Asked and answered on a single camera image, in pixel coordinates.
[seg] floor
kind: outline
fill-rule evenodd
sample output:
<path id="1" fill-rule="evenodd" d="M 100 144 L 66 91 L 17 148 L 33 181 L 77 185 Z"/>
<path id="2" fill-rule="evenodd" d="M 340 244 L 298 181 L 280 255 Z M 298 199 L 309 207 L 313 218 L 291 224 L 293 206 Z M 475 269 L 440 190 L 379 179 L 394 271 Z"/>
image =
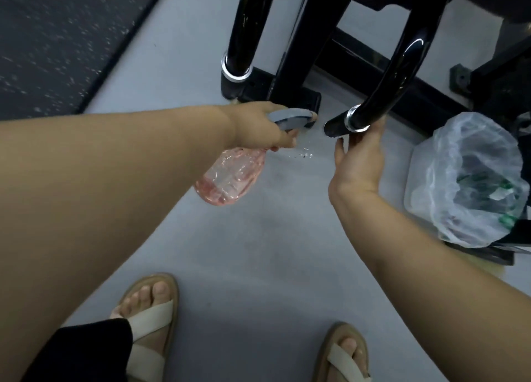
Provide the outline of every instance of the floor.
<path id="1" fill-rule="evenodd" d="M 300 2 L 274 1 L 257 67 L 276 70 Z M 89 112 L 225 103 L 219 60 L 237 3 L 161 0 Z M 372 12 L 352 3 L 340 27 L 389 57 L 406 18 L 396 6 Z M 448 68 L 488 60 L 500 25 L 464 0 L 452 2 L 419 76 L 450 94 Z M 322 92 L 321 123 L 361 101 L 319 72 L 308 86 Z M 401 210 L 410 153 L 422 139 L 388 121 L 381 194 Z M 338 320 L 365 335 L 375 380 L 445 380 L 349 245 L 328 202 L 333 146 L 316 126 L 301 135 L 297 150 L 268 153 L 258 182 L 234 206 L 213 207 L 189 191 L 67 324 L 106 318 L 137 278 L 167 271 L 179 281 L 181 300 L 166 380 L 306 382 L 324 334 Z M 531 293 L 529 266 L 528 257 L 518 257 L 503 277 Z"/>

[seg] pants leg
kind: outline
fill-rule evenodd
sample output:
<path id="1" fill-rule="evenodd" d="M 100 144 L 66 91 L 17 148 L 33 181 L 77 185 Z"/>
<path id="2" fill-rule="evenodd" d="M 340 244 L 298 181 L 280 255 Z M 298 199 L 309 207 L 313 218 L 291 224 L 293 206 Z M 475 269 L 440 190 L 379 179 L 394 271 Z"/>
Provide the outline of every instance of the pants leg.
<path id="1" fill-rule="evenodd" d="M 22 382 L 126 382 L 132 345 L 126 319 L 61 328 L 39 352 Z"/>

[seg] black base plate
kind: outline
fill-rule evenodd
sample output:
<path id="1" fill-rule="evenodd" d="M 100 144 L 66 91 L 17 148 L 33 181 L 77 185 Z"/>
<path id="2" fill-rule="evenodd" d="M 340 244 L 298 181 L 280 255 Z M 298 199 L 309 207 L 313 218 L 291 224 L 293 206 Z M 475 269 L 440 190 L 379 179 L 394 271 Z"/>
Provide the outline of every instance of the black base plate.
<path id="1" fill-rule="evenodd" d="M 238 95 L 238 101 L 248 103 L 251 101 L 267 101 L 268 92 L 271 83 L 274 81 L 275 76 L 264 70 L 254 68 L 249 79 L 245 83 L 245 87 Z M 302 87 L 298 96 L 294 98 L 295 103 L 288 108 L 303 108 L 305 110 L 311 110 L 315 113 L 319 113 L 319 107 L 321 106 L 321 93 L 310 90 L 309 88 Z M 306 125 L 307 128 L 311 128 L 315 122 Z"/>

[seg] black metal handle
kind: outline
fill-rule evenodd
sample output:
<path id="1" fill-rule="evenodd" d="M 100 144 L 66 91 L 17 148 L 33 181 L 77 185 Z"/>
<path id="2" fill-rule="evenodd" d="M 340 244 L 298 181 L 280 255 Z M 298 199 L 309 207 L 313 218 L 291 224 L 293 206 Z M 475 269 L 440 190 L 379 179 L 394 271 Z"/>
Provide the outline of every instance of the black metal handle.
<path id="1" fill-rule="evenodd" d="M 382 80 L 357 109 L 351 108 L 324 125 L 324 132 L 328 137 L 363 131 L 391 110 L 421 67 L 447 2 L 448 0 L 416 1 Z"/>
<path id="2" fill-rule="evenodd" d="M 233 76 L 243 76 L 251 67 L 272 2 L 240 0 L 225 61 Z"/>

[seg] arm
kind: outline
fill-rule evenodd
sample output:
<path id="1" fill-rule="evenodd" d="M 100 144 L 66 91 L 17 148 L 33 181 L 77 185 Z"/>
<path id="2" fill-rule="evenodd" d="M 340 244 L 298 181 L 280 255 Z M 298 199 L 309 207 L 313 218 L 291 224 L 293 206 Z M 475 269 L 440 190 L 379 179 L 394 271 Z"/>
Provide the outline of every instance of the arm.
<path id="1" fill-rule="evenodd" d="M 452 381 L 531 380 L 531 298 L 429 237 L 378 196 L 383 122 L 335 150 L 330 201 L 356 252 Z"/>
<path id="2" fill-rule="evenodd" d="M 294 135 L 266 116 L 281 108 L 248 103 L 0 123 L 0 380 L 21 378 L 224 149 L 292 147 Z"/>

